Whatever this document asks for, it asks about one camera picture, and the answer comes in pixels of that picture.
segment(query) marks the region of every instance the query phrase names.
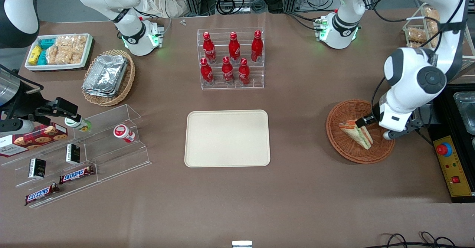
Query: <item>small bottle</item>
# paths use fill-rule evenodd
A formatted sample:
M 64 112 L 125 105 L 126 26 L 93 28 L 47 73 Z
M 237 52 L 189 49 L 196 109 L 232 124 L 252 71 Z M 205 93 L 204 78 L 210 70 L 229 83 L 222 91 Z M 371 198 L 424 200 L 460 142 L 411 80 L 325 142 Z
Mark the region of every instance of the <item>small bottle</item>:
M 203 39 L 205 41 L 203 43 L 205 56 L 210 64 L 215 64 L 216 63 L 216 48 L 208 32 L 203 33 Z
M 238 35 L 236 32 L 229 34 L 229 57 L 231 57 L 231 64 L 238 64 L 241 59 L 241 45 L 238 42 Z
M 77 130 L 82 131 L 82 132 L 86 132 L 86 131 L 89 131 L 91 129 L 91 123 L 88 120 L 83 119 L 82 117 L 81 117 L 81 120 L 79 120 L 79 122 L 76 122 L 76 121 L 74 121 L 73 119 L 70 119 L 70 118 L 65 118 L 64 123 L 67 126 L 72 127 L 74 129 L 77 129 Z
M 229 57 L 223 57 L 221 70 L 223 71 L 224 83 L 227 85 L 234 84 L 233 66 L 229 63 Z
M 208 65 L 206 58 L 202 58 L 200 61 L 202 65 L 202 77 L 205 86 L 214 85 L 214 77 L 213 77 L 213 70 Z
M 124 124 L 120 124 L 114 128 L 114 136 L 125 140 L 126 143 L 131 143 L 135 140 L 135 133 Z
M 239 82 L 242 86 L 249 84 L 249 66 L 245 58 L 241 59 L 241 66 L 239 67 Z
M 262 50 L 264 47 L 264 44 L 262 43 L 262 32 L 259 30 L 256 30 L 254 32 L 254 40 L 252 41 L 251 45 L 251 60 L 253 62 L 262 62 Z

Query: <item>floor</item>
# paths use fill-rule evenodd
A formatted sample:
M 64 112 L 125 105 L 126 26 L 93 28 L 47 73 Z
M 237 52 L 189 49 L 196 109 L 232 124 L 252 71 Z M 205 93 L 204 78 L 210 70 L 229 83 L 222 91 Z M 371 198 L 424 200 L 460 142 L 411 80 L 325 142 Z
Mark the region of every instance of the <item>floor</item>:
M 383 0 L 378 4 L 379 9 L 412 8 L 415 6 L 413 0 Z M 105 16 L 84 6 L 79 0 L 38 0 L 37 10 L 40 20 L 48 22 L 107 20 Z M 0 50 L 0 62 L 9 68 L 19 68 L 26 52 L 27 48 Z

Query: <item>black box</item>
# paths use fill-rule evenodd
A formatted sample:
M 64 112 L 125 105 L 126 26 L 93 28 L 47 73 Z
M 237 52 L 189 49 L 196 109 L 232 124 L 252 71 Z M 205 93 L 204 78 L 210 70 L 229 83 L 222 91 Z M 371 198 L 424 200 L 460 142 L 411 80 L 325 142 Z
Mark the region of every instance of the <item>black box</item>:
M 46 161 L 41 159 L 31 159 L 30 160 L 30 170 L 28 178 L 30 179 L 42 179 L 45 177 L 46 171 Z
M 79 164 L 81 160 L 81 149 L 79 146 L 74 144 L 68 144 L 68 149 L 66 150 L 66 162 L 70 164 Z

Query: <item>acrylic bottle rack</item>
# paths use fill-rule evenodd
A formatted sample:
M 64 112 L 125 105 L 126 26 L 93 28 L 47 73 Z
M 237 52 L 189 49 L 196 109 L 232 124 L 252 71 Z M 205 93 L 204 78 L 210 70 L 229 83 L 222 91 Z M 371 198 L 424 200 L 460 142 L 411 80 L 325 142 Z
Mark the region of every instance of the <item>acrylic bottle rack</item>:
M 90 131 L 84 133 L 68 128 L 69 132 L 73 132 L 74 138 L 51 143 L 51 146 L 45 145 L 44 148 L 41 147 L 43 149 L 37 152 L 32 150 L 26 153 L 25 156 L 10 157 L 8 159 L 12 160 L 3 163 L 2 166 L 15 170 L 15 186 L 18 189 L 23 189 L 25 195 L 44 189 L 53 182 L 58 184 L 60 176 L 80 170 L 88 165 L 93 166 L 94 175 L 58 185 L 59 192 L 31 202 L 28 206 L 37 208 L 55 202 L 88 187 L 149 165 L 151 162 L 149 161 L 147 148 L 140 141 L 135 124 L 139 118 L 141 116 L 129 105 L 122 105 L 86 118 L 92 124 Z M 126 143 L 112 134 L 114 127 L 119 124 L 125 124 L 135 133 L 135 140 L 132 143 Z M 71 165 L 66 162 L 66 146 L 69 143 L 80 147 L 79 165 Z M 46 161 L 45 177 L 41 180 L 28 178 L 29 162 L 32 158 Z M 19 199 L 18 202 L 24 204 L 25 199 Z
M 253 62 L 251 60 L 251 44 L 254 40 L 254 32 L 260 30 L 262 32 L 262 62 Z M 217 60 L 215 64 L 209 64 L 213 71 L 213 76 L 215 79 L 214 85 L 206 86 L 203 82 L 203 77 L 200 74 L 200 59 L 205 58 L 205 52 L 203 50 L 203 33 L 208 32 L 211 36 L 216 48 Z M 250 83 L 247 86 L 242 86 L 239 83 L 239 64 L 233 64 L 233 75 L 234 75 L 234 84 L 228 85 L 224 83 L 223 72 L 221 67 L 223 65 L 223 57 L 229 56 L 229 34 L 231 32 L 237 33 L 237 40 L 241 46 L 241 58 L 246 58 L 248 60 L 248 66 L 250 70 Z M 265 63 L 265 32 L 261 27 L 250 27 L 250 28 L 220 28 L 220 29 L 198 29 L 197 32 L 197 68 L 198 75 L 200 77 L 200 83 L 203 90 L 206 89 L 258 89 L 264 87 L 264 63 Z

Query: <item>cookie box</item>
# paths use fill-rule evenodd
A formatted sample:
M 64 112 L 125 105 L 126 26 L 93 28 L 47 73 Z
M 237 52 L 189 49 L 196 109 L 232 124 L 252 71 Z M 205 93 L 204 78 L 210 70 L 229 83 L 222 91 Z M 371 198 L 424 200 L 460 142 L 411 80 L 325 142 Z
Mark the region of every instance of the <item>cookie box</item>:
M 84 47 L 83 55 L 80 63 L 75 64 L 49 64 L 49 65 L 30 65 L 28 59 L 25 60 L 25 68 L 32 72 L 57 72 L 57 71 L 69 71 L 69 70 L 83 70 L 86 63 L 88 62 L 88 57 L 90 54 L 90 49 L 93 43 L 93 37 L 88 33 L 73 33 L 69 35 L 39 35 L 36 40 L 31 44 L 27 58 L 30 57 L 31 52 L 34 47 L 36 47 L 39 42 L 43 39 L 52 39 L 58 38 L 58 36 L 74 36 L 74 35 L 87 35 L 88 39 L 86 40 L 86 45 Z
M 30 133 L 0 138 L 0 156 L 10 157 L 65 138 L 68 138 L 68 130 L 61 125 L 35 126 Z

